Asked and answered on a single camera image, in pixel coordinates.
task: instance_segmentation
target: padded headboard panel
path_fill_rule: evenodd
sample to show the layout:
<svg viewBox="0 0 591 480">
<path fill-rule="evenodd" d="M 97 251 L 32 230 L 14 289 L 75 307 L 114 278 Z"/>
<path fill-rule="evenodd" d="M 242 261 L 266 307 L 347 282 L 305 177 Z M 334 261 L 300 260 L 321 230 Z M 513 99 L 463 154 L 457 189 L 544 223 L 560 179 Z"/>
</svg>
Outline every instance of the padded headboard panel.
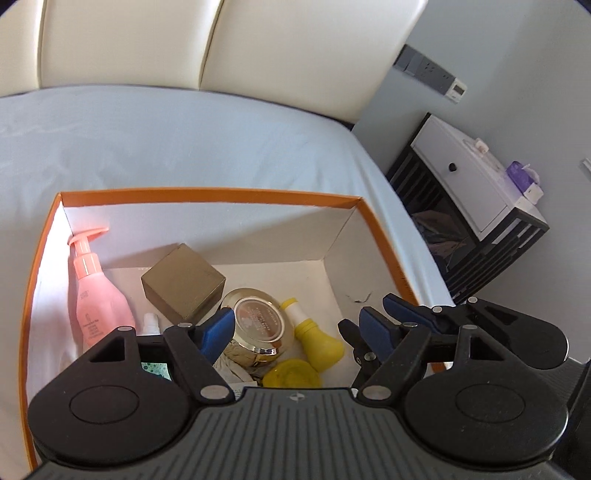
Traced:
<svg viewBox="0 0 591 480">
<path fill-rule="evenodd" d="M 234 93 L 347 122 L 427 0 L 17 0 L 0 96 L 116 83 Z"/>
</svg>

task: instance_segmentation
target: nightstand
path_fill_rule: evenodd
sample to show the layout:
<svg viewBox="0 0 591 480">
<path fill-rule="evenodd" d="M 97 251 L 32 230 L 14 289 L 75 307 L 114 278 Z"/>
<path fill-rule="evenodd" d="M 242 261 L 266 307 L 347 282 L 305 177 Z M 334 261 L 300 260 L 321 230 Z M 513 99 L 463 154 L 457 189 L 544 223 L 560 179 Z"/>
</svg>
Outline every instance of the nightstand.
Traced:
<svg viewBox="0 0 591 480">
<path fill-rule="evenodd" d="M 431 114 L 387 179 L 411 216 L 440 212 L 464 233 L 450 255 L 434 255 L 456 303 L 478 292 L 548 231 L 503 165 L 490 152 L 482 154 L 473 138 Z"/>
</svg>

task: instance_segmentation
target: wall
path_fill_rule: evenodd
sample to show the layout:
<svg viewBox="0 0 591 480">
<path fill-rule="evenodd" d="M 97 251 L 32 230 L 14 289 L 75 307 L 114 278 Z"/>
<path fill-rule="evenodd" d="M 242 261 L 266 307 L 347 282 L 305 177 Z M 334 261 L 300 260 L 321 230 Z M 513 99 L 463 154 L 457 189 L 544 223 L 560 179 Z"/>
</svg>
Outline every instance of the wall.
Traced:
<svg viewBox="0 0 591 480">
<path fill-rule="evenodd" d="M 383 171 L 427 111 L 487 138 L 530 91 L 561 7 L 560 0 L 429 0 L 407 43 L 464 81 L 464 98 L 456 105 L 392 69 L 353 133 Z"/>
<path fill-rule="evenodd" d="M 545 196 L 538 207 L 550 230 L 480 295 L 562 328 L 571 354 L 591 356 L 591 182 L 580 169 L 591 158 L 591 14 L 557 0 L 564 15 L 543 79 L 487 142 L 506 163 L 531 162 Z"/>
</svg>

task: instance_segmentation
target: pink lotion bottle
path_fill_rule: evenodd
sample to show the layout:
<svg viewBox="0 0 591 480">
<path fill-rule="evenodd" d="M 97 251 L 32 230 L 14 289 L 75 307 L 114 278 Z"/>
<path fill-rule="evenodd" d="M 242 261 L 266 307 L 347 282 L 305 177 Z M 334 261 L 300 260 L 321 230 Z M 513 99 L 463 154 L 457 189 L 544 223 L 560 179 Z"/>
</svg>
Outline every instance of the pink lotion bottle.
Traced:
<svg viewBox="0 0 591 480">
<path fill-rule="evenodd" d="M 127 299 L 115 287 L 100 267 L 98 255 L 90 251 L 89 237 L 107 232 L 97 228 L 72 237 L 68 245 L 74 245 L 76 257 L 74 270 L 78 277 L 76 317 L 84 337 L 85 350 L 108 333 L 121 326 L 135 328 L 134 316 Z"/>
</svg>

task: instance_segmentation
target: brown cube box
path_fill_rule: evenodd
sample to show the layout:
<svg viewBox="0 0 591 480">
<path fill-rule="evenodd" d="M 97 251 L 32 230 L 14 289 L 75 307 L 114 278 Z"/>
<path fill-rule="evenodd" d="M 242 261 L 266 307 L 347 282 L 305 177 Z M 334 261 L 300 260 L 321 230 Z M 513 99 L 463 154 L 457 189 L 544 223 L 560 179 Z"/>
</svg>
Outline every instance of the brown cube box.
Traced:
<svg viewBox="0 0 591 480">
<path fill-rule="evenodd" d="M 146 298 L 170 322 L 197 323 L 222 298 L 226 277 L 181 244 L 144 275 Z"/>
</svg>

